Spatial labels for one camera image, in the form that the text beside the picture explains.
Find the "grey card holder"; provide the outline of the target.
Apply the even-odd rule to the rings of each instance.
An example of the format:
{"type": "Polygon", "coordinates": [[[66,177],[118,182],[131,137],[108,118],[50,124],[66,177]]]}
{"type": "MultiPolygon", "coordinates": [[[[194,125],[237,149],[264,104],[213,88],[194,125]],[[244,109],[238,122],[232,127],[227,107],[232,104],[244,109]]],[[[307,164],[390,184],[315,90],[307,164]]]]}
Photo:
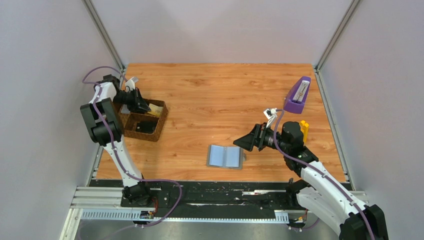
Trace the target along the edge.
{"type": "Polygon", "coordinates": [[[247,160],[244,150],[238,146],[210,145],[208,147],[206,166],[241,170],[247,160]]]}

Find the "gold striped card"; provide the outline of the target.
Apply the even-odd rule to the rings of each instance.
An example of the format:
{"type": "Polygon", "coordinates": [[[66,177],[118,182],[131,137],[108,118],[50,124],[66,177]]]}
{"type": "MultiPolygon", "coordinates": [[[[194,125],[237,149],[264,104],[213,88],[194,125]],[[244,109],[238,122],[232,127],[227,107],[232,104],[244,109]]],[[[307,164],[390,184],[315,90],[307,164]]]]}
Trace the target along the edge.
{"type": "Polygon", "coordinates": [[[148,111],[147,114],[158,117],[158,118],[161,116],[164,109],[163,106],[158,106],[152,103],[149,104],[149,108],[150,108],[150,111],[148,111]]]}

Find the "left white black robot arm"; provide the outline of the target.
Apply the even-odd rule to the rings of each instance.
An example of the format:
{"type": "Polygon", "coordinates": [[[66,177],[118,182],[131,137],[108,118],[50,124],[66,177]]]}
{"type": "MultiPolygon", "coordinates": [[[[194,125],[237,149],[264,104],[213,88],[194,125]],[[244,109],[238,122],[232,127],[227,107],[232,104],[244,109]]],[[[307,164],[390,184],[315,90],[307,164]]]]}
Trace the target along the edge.
{"type": "Polygon", "coordinates": [[[124,125],[115,103],[133,104],[148,110],[148,106],[133,87],[130,91],[120,89],[120,81],[109,74],[93,83],[94,95],[80,112],[91,140],[98,143],[111,156],[122,178],[122,197],[129,204],[148,206],[153,197],[141,171],[135,166],[124,141],[124,125]]]}

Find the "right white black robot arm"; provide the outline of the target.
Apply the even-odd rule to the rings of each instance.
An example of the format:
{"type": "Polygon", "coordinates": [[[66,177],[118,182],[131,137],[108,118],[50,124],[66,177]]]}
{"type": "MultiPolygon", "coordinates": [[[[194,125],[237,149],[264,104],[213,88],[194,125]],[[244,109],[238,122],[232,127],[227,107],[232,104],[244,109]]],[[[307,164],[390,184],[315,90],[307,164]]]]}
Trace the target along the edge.
{"type": "Polygon", "coordinates": [[[335,180],[305,146],[301,123],[287,121],[281,130],[274,131],[266,123],[256,124],[233,144],[249,152],[266,147],[281,150],[287,167],[300,177],[286,188],[291,202],[312,211],[340,240],[387,240],[383,210],[358,199],[335,180]]]}

